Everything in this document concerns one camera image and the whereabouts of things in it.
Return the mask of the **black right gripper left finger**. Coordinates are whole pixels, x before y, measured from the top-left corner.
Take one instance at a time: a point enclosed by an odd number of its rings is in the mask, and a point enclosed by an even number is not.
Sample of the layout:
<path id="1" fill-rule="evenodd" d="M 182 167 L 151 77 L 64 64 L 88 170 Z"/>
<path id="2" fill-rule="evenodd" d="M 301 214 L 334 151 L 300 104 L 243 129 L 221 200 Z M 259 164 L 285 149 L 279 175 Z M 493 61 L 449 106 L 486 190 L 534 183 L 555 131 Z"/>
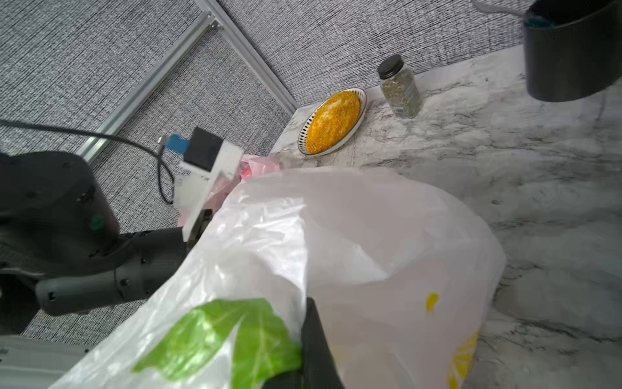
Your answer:
<path id="1" fill-rule="evenodd" d="M 288 371 L 268 379 L 262 389 L 302 389 L 304 376 L 301 371 Z"/>

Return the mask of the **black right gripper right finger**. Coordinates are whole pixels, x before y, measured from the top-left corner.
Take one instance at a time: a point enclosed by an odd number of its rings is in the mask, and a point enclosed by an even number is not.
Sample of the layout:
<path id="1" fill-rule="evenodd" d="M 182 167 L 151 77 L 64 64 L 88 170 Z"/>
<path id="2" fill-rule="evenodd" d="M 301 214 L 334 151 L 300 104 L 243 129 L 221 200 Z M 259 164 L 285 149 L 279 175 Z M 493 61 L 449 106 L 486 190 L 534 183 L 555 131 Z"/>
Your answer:
<path id="1" fill-rule="evenodd" d="M 335 360 L 330 352 L 317 306 L 312 298 L 306 299 L 306 313 L 301 340 L 303 347 L 301 387 L 344 389 Z"/>

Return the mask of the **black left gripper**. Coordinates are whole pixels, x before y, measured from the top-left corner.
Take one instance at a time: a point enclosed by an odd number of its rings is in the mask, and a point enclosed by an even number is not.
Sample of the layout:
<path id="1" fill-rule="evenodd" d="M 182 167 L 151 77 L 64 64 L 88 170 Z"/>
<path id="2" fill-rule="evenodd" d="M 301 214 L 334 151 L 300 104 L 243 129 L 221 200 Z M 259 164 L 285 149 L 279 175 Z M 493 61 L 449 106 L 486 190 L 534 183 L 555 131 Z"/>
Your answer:
<path id="1" fill-rule="evenodd" d="M 205 231 L 209 223 L 212 221 L 213 212 L 211 209 L 203 209 L 196 219 L 187 242 L 187 248 L 190 251 L 199 241 L 202 233 Z"/>

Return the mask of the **pink plastic bag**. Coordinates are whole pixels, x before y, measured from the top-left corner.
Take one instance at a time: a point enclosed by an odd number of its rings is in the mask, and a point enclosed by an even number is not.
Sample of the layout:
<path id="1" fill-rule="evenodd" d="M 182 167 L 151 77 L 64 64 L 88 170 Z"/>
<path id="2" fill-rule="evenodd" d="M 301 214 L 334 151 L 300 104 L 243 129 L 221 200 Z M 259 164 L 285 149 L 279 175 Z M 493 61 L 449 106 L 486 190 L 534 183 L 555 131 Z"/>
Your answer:
<path id="1" fill-rule="evenodd" d="M 231 179 L 220 175 L 215 180 L 202 208 L 216 213 L 238 184 L 246 183 L 254 178 L 276 173 L 280 170 L 281 164 L 275 158 L 245 154 L 241 158 L 241 163 Z M 177 227 L 183 227 L 186 224 L 190 206 L 197 197 L 195 192 L 201 189 L 203 182 L 210 183 L 211 180 L 206 180 L 197 173 L 189 173 L 186 176 L 178 175 L 176 177 L 173 205 L 179 213 Z"/>

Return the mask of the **white plastic bag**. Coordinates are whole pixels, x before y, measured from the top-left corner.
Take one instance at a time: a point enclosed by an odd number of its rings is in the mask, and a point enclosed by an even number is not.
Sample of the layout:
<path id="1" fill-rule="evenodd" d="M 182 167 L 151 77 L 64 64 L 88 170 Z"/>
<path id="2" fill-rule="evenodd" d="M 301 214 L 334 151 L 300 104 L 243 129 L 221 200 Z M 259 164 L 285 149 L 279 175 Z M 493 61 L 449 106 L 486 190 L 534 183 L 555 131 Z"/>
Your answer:
<path id="1" fill-rule="evenodd" d="M 58 388 L 259 388 L 316 306 L 347 388 L 458 388 L 505 267 L 487 223 L 384 169 L 241 183 L 183 265 Z"/>

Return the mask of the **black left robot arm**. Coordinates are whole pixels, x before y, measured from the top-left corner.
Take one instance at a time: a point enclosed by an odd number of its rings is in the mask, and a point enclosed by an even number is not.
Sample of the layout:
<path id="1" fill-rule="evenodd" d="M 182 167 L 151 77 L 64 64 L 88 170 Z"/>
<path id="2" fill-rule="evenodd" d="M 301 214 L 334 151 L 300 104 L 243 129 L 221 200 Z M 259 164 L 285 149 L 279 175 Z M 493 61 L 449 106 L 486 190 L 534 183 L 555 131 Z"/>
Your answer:
<path id="1" fill-rule="evenodd" d="M 37 311 L 81 314 L 150 298 L 196 235 L 122 233 L 92 170 L 68 152 L 1 156 L 1 332 Z"/>

